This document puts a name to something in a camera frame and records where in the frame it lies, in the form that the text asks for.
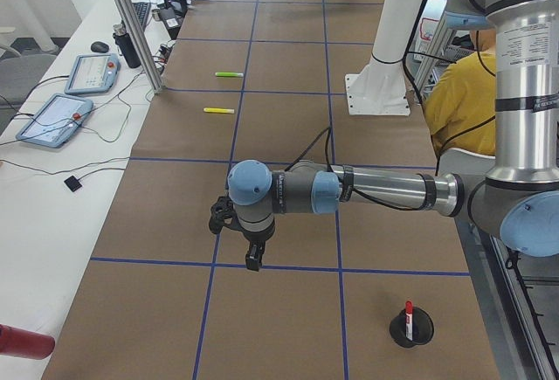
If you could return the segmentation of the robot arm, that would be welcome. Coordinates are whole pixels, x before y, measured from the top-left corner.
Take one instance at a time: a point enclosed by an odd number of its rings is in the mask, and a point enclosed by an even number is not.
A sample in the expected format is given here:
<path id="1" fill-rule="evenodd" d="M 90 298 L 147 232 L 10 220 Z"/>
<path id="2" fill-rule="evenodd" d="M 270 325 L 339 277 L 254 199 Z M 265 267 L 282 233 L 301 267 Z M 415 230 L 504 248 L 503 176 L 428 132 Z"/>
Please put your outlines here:
<path id="1" fill-rule="evenodd" d="M 318 164 L 237 163 L 209 227 L 241 232 L 259 270 L 274 218 L 368 200 L 467 220 L 513 251 L 558 252 L 558 0 L 447 0 L 449 28 L 475 53 L 448 66 L 423 104 L 435 175 Z"/>

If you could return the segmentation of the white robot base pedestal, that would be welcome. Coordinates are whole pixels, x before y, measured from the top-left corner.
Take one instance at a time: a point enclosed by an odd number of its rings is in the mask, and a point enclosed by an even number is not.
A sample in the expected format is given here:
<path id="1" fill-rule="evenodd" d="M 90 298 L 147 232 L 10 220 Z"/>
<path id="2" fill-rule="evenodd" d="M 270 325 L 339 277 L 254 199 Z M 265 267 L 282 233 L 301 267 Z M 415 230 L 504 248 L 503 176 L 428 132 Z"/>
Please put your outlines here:
<path id="1" fill-rule="evenodd" d="M 345 76 L 349 114 L 407 116 L 403 61 L 424 0 L 385 0 L 369 63 Z"/>

